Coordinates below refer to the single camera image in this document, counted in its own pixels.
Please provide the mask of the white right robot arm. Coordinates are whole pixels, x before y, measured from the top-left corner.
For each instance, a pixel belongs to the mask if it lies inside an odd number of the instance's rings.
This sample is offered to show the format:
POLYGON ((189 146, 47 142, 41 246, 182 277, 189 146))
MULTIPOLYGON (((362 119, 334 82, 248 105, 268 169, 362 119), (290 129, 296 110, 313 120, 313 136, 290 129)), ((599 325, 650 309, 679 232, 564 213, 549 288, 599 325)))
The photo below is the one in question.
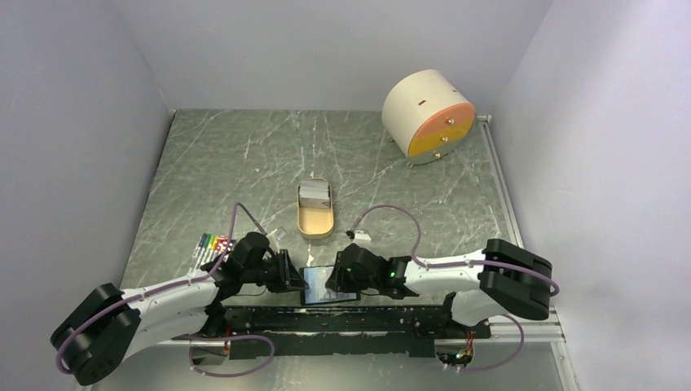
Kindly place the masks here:
POLYGON ((503 239, 490 239, 472 253, 451 257, 384 258, 350 244, 337 253, 325 282, 334 292, 374 290, 395 300, 442 292, 440 328, 450 337, 503 314, 542 321, 558 292, 552 263, 503 239))

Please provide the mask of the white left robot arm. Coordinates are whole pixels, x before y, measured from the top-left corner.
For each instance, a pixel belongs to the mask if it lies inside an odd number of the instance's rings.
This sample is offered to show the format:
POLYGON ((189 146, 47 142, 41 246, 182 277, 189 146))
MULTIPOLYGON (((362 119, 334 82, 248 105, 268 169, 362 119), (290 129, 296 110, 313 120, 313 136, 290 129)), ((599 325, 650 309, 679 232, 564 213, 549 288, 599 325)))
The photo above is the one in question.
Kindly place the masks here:
POLYGON ((250 232, 185 277, 145 288, 95 288, 51 336, 57 367, 78 384, 92 385, 162 341, 236 336, 222 303, 245 284, 271 293, 309 287, 287 250, 274 250, 267 235, 250 232))

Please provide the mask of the black leather card holder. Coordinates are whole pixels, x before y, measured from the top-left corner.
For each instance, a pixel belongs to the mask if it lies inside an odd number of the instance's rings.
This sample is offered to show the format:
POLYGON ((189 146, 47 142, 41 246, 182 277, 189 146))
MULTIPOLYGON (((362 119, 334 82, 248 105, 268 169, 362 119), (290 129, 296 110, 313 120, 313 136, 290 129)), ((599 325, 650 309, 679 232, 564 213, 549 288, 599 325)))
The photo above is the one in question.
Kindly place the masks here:
POLYGON ((299 270, 308 288, 301 291, 301 304, 304 306, 326 305, 359 301, 359 292, 337 292, 328 288, 326 283, 331 276, 333 266, 310 266, 299 270))

